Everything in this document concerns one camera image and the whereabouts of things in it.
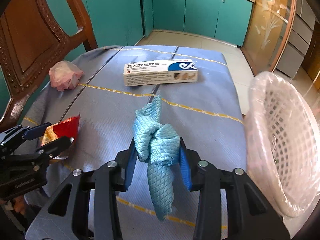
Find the red yellow snack wrapper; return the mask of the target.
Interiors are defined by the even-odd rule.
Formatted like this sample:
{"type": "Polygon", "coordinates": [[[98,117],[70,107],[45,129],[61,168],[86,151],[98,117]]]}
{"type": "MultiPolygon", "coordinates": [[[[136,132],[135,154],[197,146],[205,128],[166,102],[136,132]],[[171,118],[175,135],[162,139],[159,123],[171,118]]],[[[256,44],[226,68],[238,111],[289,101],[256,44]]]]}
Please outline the red yellow snack wrapper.
{"type": "MultiPolygon", "coordinates": [[[[48,126],[42,137],[41,146],[63,136],[66,136],[68,138],[74,138],[74,142],[76,142],[76,139],[78,137],[79,122],[80,114],[63,120],[59,123],[48,126]]],[[[72,144],[69,149],[63,151],[60,155],[53,158],[49,163],[53,164],[67,159],[69,155],[73,152],[73,150],[74,146],[72,144]]]]}

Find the light blue cloth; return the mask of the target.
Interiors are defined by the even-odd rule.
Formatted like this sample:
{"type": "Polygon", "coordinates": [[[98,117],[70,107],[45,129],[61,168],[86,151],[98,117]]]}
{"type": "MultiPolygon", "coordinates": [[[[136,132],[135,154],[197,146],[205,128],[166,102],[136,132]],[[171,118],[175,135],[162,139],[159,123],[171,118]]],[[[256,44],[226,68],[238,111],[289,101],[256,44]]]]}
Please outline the light blue cloth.
{"type": "Polygon", "coordinates": [[[161,124],[161,111],[160,95],[136,110],[133,138],[139,161],[148,165],[149,193],[156,216],[165,220],[174,201],[171,166],[178,164],[180,136],[171,124],[161,124]]]}

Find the pink plastic bag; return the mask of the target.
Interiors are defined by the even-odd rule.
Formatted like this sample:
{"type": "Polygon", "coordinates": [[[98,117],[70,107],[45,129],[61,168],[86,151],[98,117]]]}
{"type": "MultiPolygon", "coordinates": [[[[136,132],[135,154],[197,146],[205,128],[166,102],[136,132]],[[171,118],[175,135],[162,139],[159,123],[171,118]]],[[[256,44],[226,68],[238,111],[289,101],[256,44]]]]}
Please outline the pink plastic bag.
{"type": "Polygon", "coordinates": [[[58,91],[74,89],[84,72],[69,61],[60,61],[49,70],[50,85],[58,91]]]}

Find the white blue medicine box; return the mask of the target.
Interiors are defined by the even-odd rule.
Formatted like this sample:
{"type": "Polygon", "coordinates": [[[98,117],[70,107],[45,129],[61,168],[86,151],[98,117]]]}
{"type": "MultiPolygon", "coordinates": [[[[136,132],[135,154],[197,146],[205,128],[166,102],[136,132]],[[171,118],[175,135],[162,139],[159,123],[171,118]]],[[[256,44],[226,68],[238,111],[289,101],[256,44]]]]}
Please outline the white blue medicine box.
{"type": "Polygon", "coordinates": [[[135,62],[124,65],[123,78],[128,87],[189,83],[198,80],[198,70],[191,59],[135,62]]]}

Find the teal kitchen cabinets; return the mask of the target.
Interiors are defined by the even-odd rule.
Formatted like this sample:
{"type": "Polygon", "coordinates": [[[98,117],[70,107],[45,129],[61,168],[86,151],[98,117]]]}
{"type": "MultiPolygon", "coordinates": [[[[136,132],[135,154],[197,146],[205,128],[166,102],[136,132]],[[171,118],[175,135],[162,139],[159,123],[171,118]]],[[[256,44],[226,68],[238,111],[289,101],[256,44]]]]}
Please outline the teal kitchen cabinets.
{"type": "Polygon", "coordinates": [[[98,46],[131,46],[154,30],[183,31],[242,46],[249,0],[82,0],[98,46]]]}

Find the blue grey tablecloth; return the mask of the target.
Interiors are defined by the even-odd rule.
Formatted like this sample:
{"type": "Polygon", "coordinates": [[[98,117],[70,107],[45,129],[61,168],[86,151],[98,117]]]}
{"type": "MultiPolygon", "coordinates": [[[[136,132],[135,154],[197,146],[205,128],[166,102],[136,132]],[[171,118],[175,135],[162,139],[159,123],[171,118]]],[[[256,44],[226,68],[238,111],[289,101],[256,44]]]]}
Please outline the blue grey tablecloth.
{"type": "Polygon", "coordinates": [[[239,100],[224,56],[213,50],[173,46],[99,48],[74,60],[84,75],[73,90],[46,85],[23,124],[53,124],[80,116],[69,157],[50,165],[47,184],[25,195],[42,207],[73,168],[91,171],[135,142],[132,185],[120,197],[125,239],[191,239],[198,193],[183,185],[177,145],[183,140],[202,159],[231,171],[246,168],[246,139],[239,100]],[[187,59],[198,80],[127,87],[127,63],[187,59]]]}

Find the brown wooden chair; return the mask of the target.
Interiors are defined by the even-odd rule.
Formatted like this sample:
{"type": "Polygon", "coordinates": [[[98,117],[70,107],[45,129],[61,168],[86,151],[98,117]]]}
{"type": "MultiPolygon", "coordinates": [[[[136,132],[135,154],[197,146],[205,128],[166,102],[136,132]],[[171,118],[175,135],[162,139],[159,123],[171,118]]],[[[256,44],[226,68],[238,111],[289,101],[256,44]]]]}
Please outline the brown wooden chair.
{"type": "Polygon", "coordinates": [[[98,47],[82,0],[66,0],[77,24],[69,36],[57,23],[46,0],[1,0],[1,70],[10,100],[1,131],[18,123],[30,96],[50,68],[80,44],[98,47]]]}

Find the white basket with pink liner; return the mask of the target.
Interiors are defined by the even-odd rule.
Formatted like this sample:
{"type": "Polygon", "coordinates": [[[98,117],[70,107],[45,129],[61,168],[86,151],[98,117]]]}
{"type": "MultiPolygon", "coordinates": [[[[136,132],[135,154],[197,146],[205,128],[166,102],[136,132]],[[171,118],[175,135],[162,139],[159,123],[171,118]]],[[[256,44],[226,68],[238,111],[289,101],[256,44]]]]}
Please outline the white basket with pink liner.
{"type": "Polygon", "coordinates": [[[244,118],[247,173],[281,216],[296,218],[319,188],[319,127],[295,87],[261,72],[248,90],[244,118]]]}

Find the grey refrigerator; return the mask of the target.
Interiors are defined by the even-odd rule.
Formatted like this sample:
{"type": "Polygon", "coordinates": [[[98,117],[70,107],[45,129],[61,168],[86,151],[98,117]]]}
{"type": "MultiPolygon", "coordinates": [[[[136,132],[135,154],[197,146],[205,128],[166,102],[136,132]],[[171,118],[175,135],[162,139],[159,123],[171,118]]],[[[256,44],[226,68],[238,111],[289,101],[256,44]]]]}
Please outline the grey refrigerator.
{"type": "Polygon", "coordinates": [[[290,78],[297,74],[311,43],[316,16],[306,0],[297,0],[289,40],[276,69],[290,78]]]}

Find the glass sliding door wood frame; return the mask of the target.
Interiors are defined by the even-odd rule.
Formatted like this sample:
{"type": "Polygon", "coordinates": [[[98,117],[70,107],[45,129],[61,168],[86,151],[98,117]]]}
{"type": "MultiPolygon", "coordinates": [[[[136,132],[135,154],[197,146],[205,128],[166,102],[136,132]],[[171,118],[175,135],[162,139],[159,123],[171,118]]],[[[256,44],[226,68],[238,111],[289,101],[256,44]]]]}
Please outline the glass sliding door wood frame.
{"type": "Polygon", "coordinates": [[[253,75],[273,72],[292,31],[297,0],[255,0],[241,48],[253,75]]]}

